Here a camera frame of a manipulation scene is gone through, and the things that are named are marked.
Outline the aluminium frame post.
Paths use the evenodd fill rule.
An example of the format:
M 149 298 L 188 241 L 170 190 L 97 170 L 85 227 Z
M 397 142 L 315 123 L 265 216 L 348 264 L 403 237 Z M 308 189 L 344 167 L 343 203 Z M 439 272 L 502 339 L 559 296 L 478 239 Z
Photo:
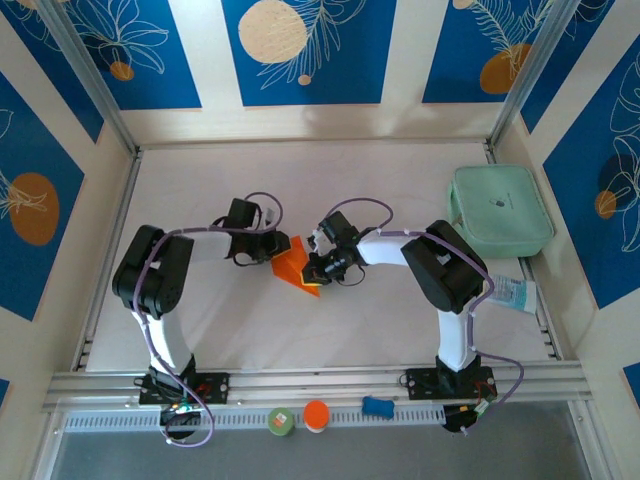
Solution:
M 139 146 L 65 9 L 57 0 L 34 0 L 34 3 L 67 63 L 105 123 L 113 131 L 116 140 L 131 158 L 136 159 Z
M 554 52 L 581 0 L 554 0 L 528 56 L 486 139 L 486 150 L 493 154 Z

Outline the grey metal sheet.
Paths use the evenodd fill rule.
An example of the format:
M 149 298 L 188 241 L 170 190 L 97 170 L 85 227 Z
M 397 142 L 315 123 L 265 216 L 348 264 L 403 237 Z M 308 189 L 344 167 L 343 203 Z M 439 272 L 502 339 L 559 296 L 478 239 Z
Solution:
M 277 437 L 222 431 L 180 449 L 153 434 L 68 434 L 51 480 L 591 480 L 576 441 L 432 427 L 338 428 Z

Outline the green round can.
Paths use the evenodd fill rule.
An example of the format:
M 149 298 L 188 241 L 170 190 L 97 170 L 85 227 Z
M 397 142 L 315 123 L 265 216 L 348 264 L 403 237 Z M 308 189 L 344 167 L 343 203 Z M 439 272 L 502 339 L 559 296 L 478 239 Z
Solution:
M 274 408 L 269 412 L 267 417 L 267 427 L 275 436 L 288 436 L 295 428 L 295 416 L 293 412 L 287 408 Z

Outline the white blue toothpaste tube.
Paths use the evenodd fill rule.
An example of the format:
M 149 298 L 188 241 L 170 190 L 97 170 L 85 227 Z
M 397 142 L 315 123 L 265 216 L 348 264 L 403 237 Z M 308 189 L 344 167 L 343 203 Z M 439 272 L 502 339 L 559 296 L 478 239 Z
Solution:
M 492 275 L 494 290 L 489 300 L 503 307 L 528 314 L 537 309 L 537 288 L 533 281 L 517 280 L 503 275 Z

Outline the blue floral wall panel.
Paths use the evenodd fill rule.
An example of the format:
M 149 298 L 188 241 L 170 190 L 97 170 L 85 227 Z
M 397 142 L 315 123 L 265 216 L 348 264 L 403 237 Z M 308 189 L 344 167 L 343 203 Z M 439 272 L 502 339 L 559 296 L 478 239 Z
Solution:
M 397 0 L 221 0 L 245 107 L 378 104 Z
M 34 0 L 0 0 L 6 17 L 91 140 L 96 143 L 104 119 L 37 11 Z
M 450 0 L 422 102 L 500 102 L 555 0 Z
M 580 0 L 520 115 L 531 134 L 616 0 Z
M 35 318 L 83 181 L 0 73 L 0 307 Z
M 543 168 L 597 306 L 640 288 L 640 38 Z
M 120 109 L 201 107 L 168 0 L 69 0 L 64 9 Z

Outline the black controller module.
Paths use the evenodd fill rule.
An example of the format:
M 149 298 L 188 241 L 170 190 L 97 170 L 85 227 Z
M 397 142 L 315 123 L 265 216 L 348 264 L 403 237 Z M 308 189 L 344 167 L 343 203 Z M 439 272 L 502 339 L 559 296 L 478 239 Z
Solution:
M 473 404 L 445 405 L 444 428 L 451 433 L 467 435 L 469 429 L 487 412 L 492 403 L 493 398 L 482 398 L 479 402 Z

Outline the wide aluminium mounting rail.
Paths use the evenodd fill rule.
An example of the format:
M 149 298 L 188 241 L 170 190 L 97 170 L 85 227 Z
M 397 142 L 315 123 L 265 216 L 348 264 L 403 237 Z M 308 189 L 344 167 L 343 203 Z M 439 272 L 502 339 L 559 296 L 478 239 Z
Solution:
M 522 368 L 508 363 L 487 363 L 498 395 L 509 401 L 585 401 L 592 397 L 582 366 L 577 361 L 534 361 Z M 398 405 L 411 402 L 438 404 L 474 403 L 471 400 L 410 400 L 403 385 L 410 367 L 345 367 L 302 370 L 224 371 L 229 393 L 224 405 L 241 407 L 303 406 L 322 400 L 331 406 L 355 406 L 365 396 L 393 400 Z M 141 405 L 139 388 L 133 384 L 140 372 L 56 373 L 45 395 L 43 408 L 114 410 L 120 408 L 162 408 L 171 404 Z

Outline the blue bone-shaped toy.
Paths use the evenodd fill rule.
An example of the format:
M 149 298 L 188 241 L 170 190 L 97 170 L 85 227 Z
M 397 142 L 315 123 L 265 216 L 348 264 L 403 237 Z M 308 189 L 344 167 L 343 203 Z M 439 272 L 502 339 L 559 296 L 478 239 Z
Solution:
M 361 411 L 363 415 L 392 419 L 395 414 L 395 403 L 393 400 L 365 396 L 362 399 Z

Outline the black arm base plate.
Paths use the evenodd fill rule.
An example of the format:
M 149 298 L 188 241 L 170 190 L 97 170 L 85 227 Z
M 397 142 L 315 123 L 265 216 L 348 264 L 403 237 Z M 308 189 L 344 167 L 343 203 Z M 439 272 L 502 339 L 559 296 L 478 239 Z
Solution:
M 410 400 L 494 400 L 497 395 L 490 367 L 480 366 L 452 372 L 447 368 L 411 368 L 404 373 L 403 385 Z
M 229 393 L 228 373 L 192 373 L 185 378 L 185 383 L 206 403 L 224 405 Z M 155 382 L 149 374 L 136 377 L 133 384 L 139 388 L 141 405 L 175 404 L 186 400 L 189 405 L 197 402 L 191 394 L 184 394 L 180 389 L 163 386 Z

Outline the aluminium table edge rail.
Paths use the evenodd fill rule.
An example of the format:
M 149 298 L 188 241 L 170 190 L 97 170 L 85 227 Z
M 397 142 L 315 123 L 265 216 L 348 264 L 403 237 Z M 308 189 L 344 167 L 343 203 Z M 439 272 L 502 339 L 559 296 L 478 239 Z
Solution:
M 518 257 L 485 259 L 485 262 L 490 276 L 503 275 L 535 283 L 526 263 Z M 538 293 L 535 314 L 503 307 L 489 299 L 483 301 L 474 323 L 474 342 L 485 353 L 519 361 L 557 356 L 546 314 L 538 307 Z
M 247 141 L 196 141 L 196 142 L 164 142 L 147 143 L 139 147 L 140 151 L 160 150 L 209 150 L 216 148 L 249 148 L 249 147 L 294 147 L 294 146 L 329 146 L 329 145 L 485 145 L 484 138 L 344 138 L 344 139 L 271 139 Z
M 106 293 L 110 289 L 111 272 L 139 175 L 142 157 L 143 152 L 138 148 L 132 157 L 131 165 L 128 167 L 122 191 L 117 197 L 115 213 L 112 215 L 107 231 L 106 247 L 100 263 L 99 275 L 89 298 L 89 304 L 84 315 L 84 323 L 70 364 L 72 373 L 82 372 L 86 369 L 87 358 L 90 355 L 99 316 Z

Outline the mint green zip pouch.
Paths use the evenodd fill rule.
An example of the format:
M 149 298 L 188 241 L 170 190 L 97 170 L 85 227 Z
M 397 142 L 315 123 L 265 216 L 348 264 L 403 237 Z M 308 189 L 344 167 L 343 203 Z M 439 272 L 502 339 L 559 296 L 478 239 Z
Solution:
M 447 199 L 449 223 L 483 259 L 531 257 L 554 237 L 535 178 L 523 166 L 460 167 Z

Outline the orange lid white jar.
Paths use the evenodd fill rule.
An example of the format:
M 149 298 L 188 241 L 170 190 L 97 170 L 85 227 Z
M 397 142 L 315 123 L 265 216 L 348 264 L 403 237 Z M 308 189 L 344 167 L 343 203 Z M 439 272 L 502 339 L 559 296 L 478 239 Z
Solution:
M 330 409 L 321 400 L 312 400 L 306 404 L 303 410 L 303 422 L 312 433 L 323 432 L 330 421 Z

